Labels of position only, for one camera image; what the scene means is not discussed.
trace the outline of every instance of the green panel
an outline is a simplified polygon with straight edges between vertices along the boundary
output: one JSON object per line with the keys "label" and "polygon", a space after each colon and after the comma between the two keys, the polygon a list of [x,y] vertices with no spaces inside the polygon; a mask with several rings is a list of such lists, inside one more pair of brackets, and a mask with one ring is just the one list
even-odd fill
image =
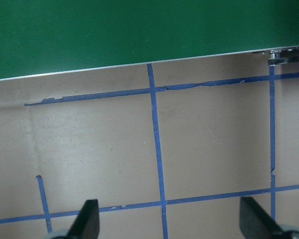
{"label": "green panel", "polygon": [[299,45],[299,0],[0,0],[0,79]]}

